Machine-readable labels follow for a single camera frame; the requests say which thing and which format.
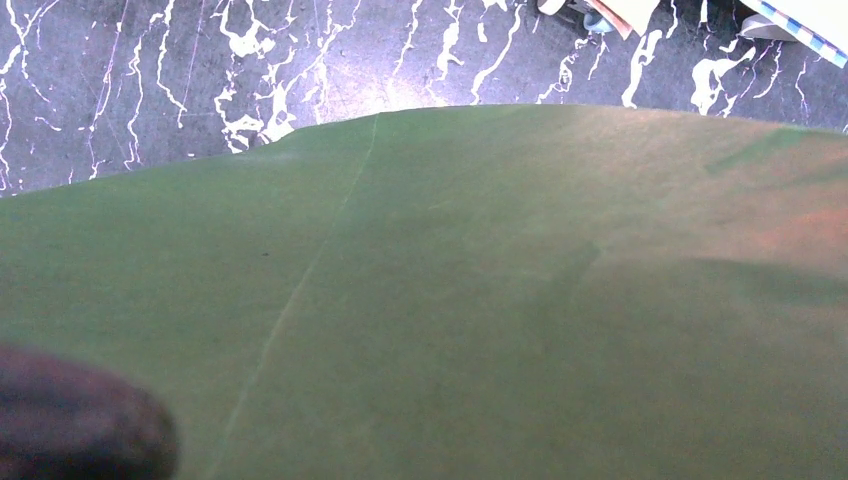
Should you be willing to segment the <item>green paper bag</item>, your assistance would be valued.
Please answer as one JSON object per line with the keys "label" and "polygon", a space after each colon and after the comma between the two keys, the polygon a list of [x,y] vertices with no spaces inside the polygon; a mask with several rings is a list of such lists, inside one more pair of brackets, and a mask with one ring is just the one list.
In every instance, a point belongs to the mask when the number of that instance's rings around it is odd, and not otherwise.
{"label": "green paper bag", "polygon": [[183,479],[843,479],[847,139],[304,128],[3,199],[1,336],[158,392]]}

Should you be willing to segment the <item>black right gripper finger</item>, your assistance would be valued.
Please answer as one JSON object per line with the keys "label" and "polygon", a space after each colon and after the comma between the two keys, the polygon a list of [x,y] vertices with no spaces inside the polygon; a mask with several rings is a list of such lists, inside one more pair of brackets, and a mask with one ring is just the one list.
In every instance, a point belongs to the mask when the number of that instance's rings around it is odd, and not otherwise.
{"label": "black right gripper finger", "polygon": [[120,376],[16,345],[1,347],[4,479],[170,479],[175,420]]}

